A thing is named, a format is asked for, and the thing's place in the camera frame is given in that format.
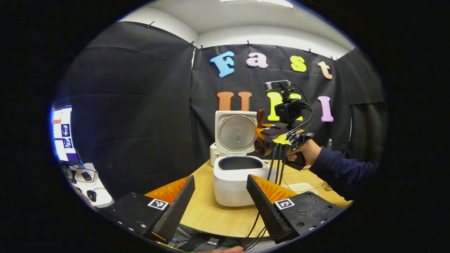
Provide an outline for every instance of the white wall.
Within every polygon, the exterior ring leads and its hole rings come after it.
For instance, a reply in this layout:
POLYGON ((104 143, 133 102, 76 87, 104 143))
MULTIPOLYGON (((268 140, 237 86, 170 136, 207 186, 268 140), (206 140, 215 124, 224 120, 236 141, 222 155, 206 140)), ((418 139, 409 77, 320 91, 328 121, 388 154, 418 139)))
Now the white wall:
POLYGON ((150 24, 154 21, 152 26, 171 32, 189 43, 196 41, 198 38, 198 34, 179 19, 163 11, 149 7, 137 9, 120 21, 132 21, 144 24, 150 24))
POLYGON ((351 48, 342 46, 320 36, 289 28, 268 26, 229 27, 198 36, 195 42, 197 47, 210 47, 216 45, 266 44, 292 47, 302 50, 311 48, 311 52, 323 56, 333 56, 335 59, 348 53, 351 48))

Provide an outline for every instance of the black curtain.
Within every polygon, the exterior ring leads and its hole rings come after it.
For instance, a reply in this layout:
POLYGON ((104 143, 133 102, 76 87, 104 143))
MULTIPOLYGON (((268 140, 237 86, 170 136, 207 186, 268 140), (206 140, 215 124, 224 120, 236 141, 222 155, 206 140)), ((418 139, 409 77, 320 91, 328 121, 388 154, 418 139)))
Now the black curtain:
POLYGON ((159 28, 117 22, 61 81, 54 104, 73 104, 74 146, 114 199, 194 171, 187 95, 193 50, 159 28))
POLYGON ((351 110, 347 158, 381 160, 387 134, 387 103, 381 78, 372 63, 354 49, 337 62, 351 110))
POLYGON ((350 136, 350 108, 347 92, 338 74, 336 61, 329 57, 309 53, 307 51, 275 46, 275 45, 221 45, 195 51, 191 82, 191 113, 193 145, 196 152, 197 167, 209 159, 209 146, 214 143, 214 115, 218 110, 217 93, 231 91, 234 97, 231 110, 240 110, 241 103, 238 93, 248 91, 250 111, 265 109, 264 123, 270 123, 270 99, 264 83, 276 80, 290 80, 297 84, 305 93, 307 102, 313 109, 311 130, 315 133, 314 140, 319 145, 326 145, 329 138, 333 139, 334 149, 345 152, 350 136), (235 56, 234 73, 219 77, 219 70, 210 59, 227 51, 235 56), (267 57, 267 68, 251 67, 246 64, 248 54, 262 53, 267 57), (300 56, 305 60, 306 71, 294 71, 291 67, 291 56, 300 56), (333 75, 331 80, 325 78, 317 63, 324 61, 333 75), (333 122, 323 122, 322 108, 319 96, 330 97, 333 122))

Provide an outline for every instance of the monitor screen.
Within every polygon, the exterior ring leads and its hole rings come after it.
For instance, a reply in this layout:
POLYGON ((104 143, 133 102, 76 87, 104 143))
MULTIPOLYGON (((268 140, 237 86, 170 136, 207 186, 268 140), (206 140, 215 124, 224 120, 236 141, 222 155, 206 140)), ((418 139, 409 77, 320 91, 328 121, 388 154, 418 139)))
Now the monitor screen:
POLYGON ((63 163, 74 165, 80 164, 80 161, 72 141, 71 113, 71 104, 53 108, 53 144, 58 159, 63 163))

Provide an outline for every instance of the white ceiling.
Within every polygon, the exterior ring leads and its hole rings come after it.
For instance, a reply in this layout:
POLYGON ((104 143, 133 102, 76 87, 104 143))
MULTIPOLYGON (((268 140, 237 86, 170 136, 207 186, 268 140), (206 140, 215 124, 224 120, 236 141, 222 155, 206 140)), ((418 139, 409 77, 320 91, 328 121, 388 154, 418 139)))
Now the white ceiling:
POLYGON ((199 35, 214 30, 240 26, 273 26, 318 35, 341 45, 354 47, 340 32, 294 1, 294 9, 275 4, 220 0, 158 0, 145 5, 168 13, 187 24, 199 35))

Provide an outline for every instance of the computer mouse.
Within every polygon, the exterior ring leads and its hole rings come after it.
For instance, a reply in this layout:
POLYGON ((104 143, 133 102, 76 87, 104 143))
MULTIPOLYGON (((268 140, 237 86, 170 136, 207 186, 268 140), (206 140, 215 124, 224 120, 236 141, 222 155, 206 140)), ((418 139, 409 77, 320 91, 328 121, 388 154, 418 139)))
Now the computer mouse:
POLYGON ((87 197, 92 201, 95 202, 97 200, 97 193, 94 192, 93 190, 88 190, 87 191, 87 197))

